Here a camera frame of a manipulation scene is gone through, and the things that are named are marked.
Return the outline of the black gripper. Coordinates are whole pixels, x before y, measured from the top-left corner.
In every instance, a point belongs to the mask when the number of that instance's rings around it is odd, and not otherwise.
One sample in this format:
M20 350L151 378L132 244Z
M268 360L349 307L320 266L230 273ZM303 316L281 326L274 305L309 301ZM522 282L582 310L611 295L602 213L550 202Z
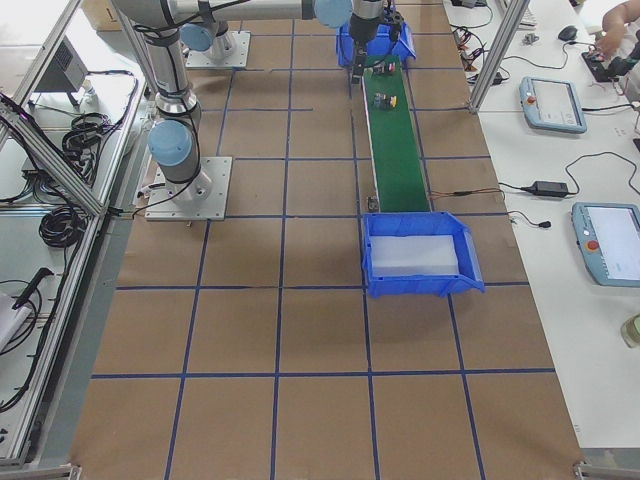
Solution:
M349 33L354 41L351 67L351 83L359 84L367 65L367 44L372 41L380 25L391 28L391 38L395 41L404 24L404 18L392 1L353 0Z

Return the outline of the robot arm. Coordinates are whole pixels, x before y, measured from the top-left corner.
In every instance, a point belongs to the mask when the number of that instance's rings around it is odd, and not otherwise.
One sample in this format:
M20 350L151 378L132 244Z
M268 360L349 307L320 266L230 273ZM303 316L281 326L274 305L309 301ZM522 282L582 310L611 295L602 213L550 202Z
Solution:
M209 7L198 1L181 19L171 1L116 1L114 6L145 41L159 114L148 148L164 175L167 197L178 204L201 200L210 193L211 179L202 170L201 106L187 76L181 33L197 19L211 20Z
M334 29L347 23L353 39L353 84L358 84L363 77L368 43L376 37L378 28L387 25L390 41L395 43L404 24L391 1L170 1L165 17L170 26L196 18L204 21L316 19Z

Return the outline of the person hand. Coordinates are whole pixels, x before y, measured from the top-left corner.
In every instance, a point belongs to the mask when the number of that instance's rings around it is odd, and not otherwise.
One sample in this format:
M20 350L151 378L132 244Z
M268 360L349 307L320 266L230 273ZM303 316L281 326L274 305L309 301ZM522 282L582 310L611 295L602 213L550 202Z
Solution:
M596 47L604 57L611 57L617 52L623 38L624 31L602 31L600 37L596 41Z

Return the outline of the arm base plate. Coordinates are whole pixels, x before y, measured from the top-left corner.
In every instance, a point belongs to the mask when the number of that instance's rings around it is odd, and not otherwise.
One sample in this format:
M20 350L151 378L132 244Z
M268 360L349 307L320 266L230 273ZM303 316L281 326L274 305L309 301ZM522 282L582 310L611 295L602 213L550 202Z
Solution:
M164 183L150 193L150 206L143 211L150 221L224 220L232 170L231 157L202 157L199 176L175 198L180 187L167 183L160 167L154 181Z
M188 49L186 68L191 70L245 69L248 62L251 33L228 30L211 39L209 32L199 31L190 38L185 37Z

